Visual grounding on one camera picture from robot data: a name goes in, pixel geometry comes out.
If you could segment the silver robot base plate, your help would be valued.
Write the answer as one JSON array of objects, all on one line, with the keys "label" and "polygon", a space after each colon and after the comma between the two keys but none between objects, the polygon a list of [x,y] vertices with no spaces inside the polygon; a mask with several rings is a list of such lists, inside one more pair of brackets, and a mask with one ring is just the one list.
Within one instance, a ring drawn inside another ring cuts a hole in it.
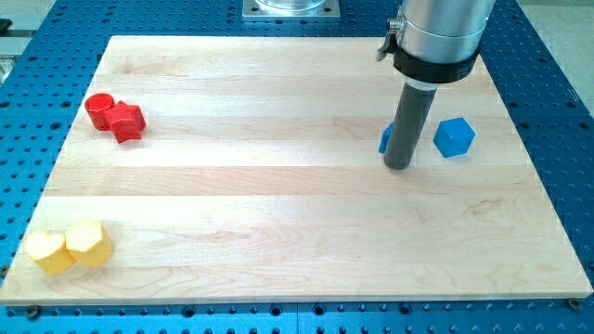
[{"label": "silver robot base plate", "polygon": [[243,21],[336,20],[341,17],[339,0],[243,0]]}]

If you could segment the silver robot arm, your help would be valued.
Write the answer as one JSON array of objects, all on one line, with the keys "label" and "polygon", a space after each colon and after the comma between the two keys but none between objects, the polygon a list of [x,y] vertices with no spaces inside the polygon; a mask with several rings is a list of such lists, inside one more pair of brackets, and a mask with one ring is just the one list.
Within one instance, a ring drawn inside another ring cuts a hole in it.
[{"label": "silver robot arm", "polygon": [[494,0],[404,0],[386,23],[376,60],[393,56],[407,84],[433,90],[468,76]]}]

